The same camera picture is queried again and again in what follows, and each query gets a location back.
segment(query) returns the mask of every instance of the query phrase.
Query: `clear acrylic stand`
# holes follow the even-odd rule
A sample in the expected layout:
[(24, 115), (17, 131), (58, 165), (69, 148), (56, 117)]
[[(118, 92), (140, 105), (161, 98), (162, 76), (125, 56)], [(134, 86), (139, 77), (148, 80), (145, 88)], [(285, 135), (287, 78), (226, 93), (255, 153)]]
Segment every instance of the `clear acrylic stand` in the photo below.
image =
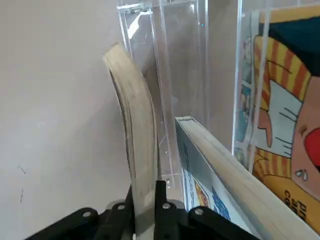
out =
[(152, 95), (162, 179), (169, 198), (182, 200), (175, 117), (208, 124), (208, 1), (120, 0), (118, 14)]

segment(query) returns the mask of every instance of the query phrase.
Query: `black metal clamp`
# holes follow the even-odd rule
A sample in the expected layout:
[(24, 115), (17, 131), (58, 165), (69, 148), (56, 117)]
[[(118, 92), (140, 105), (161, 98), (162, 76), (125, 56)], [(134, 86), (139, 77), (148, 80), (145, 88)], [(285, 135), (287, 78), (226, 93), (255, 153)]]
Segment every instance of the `black metal clamp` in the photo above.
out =
[[(131, 187), (124, 202), (98, 214), (81, 208), (26, 240), (132, 240), (135, 215)], [(166, 182), (157, 181), (154, 240), (257, 240), (239, 226), (203, 206), (189, 212), (168, 202)]]

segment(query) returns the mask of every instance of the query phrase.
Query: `red cartoon nose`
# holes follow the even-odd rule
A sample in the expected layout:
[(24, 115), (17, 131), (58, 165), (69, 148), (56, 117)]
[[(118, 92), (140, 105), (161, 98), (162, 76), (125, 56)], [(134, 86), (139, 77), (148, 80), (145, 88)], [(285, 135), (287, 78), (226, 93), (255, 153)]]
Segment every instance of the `red cartoon nose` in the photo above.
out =
[(320, 168), (320, 128), (305, 137), (304, 147), (312, 163)]

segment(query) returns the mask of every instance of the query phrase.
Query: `book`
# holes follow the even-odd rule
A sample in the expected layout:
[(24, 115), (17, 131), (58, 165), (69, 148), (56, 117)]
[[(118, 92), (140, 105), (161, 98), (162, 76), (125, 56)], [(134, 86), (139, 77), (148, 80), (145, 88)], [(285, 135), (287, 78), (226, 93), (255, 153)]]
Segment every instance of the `book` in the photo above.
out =
[(261, 239), (320, 239), (194, 118), (177, 117), (176, 131), (186, 208), (209, 206)]
[(242, 19), (233, 151), (320, 234), (320, 5), (271, 9), (269, 23), (266, 15)]
[(159, 162), (152, 97), (142, 73), (121, 45), (114, 45), (103, 60), (110, 70), (123, 117), (135, 234), (137, 239), (151, 240)]

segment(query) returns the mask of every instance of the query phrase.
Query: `cartoon illustration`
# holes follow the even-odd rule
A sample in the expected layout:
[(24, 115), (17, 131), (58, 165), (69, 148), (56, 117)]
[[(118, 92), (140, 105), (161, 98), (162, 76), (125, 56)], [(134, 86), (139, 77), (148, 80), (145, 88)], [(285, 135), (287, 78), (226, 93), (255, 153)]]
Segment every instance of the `cartoon illustration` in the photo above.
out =
[(196, 180), (194, 180), (194, 185), (195, 185), (196, 195), (198, 196), (200, 206), (210, 208), (209, 196), (202, 189), (200, 184), (197, 183)]
[(237, 116), (237, 132), (236, 132), (236, 140), (239, 142), (243, 142), (247, 127), (249, 123), (249, 115), (250, 115), (250, 103), (251, 103), (251, 89), (242, 85), (240, 100), (238, 104), (238, 116)]
[(234, 149), (234, 156), (242, 165), (245, 163), (244, 151), (241, 148)]
[(221, 201), (220, 197), (218, 196), (218, 194), (216, 193), (216, 190), (213, 187), (211, 187), (211, 192), (212, 192), (212, 198), (214, 201), (214, 209), (213, 210), (216, 213), (220, 214), (225, 219), (231, 221), (228, 208), (226, 207), (224, 202)]
[[(271, 14), (253, 174), (320, 233), (320, 6), (307, 8)], [(256, 87), (264, 22), (261, 14)]]
[(253, 55), (252, 55), (252, 41), (251, 37), (247, 37), (243, 43), (243, 66), (242, 66), (242, 79), (246, 81), (248, 84), (252, 82), (252, 63), (253, 63)]

